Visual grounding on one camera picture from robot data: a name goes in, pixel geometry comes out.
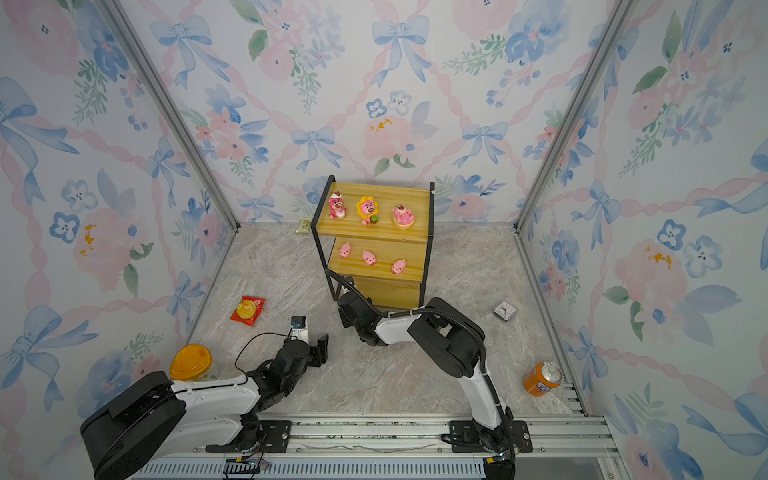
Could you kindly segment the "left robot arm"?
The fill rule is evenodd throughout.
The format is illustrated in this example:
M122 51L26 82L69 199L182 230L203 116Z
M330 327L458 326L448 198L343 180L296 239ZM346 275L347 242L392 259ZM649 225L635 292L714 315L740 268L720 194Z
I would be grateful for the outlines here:
M94 476L126 479L147 463L203 447L245 452L263 438L260 412L289 396L309 368L328 360L328 336L311 344L294 330L274 358L223 380L174 381L151 372L80 427Z

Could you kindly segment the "pink bear strawberry hat figure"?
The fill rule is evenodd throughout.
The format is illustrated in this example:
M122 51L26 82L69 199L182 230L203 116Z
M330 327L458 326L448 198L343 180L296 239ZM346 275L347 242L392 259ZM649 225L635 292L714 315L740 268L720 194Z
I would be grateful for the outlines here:
M329 218L332 220L343 219L347 214L344 199L339 191L333 192L328 199Z

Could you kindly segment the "pink pig toy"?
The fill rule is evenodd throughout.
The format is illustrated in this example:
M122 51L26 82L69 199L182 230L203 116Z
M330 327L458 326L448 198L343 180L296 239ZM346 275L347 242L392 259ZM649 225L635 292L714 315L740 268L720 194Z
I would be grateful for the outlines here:
M364 250L362 252L362 258L364 262L369 266L374 266L377 263L377 258L375 254L371 251Z
M399 275L406 269L406 267L407 267L406 260L399 259L393 263L391 271L394 275Z

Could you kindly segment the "pink bear yellow flower figure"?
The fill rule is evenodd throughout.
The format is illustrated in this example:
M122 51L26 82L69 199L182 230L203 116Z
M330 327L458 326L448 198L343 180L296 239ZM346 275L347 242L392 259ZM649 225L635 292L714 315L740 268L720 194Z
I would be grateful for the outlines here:
M373 196L363 196L356 204L357 213L363 226L376 224L379 221L378 203Z

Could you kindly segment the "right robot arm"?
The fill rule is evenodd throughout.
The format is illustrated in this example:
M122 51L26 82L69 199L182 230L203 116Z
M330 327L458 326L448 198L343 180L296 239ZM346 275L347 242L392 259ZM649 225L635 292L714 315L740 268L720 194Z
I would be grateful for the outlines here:
M445 374L457 379L472 413L466 430L445 433L441 441L456 452L506 454L514 449L513 415L502 402L487 368L482 329L445 300L406 311L384 312L355 289L337 301L345 328L371 346L413 342Z

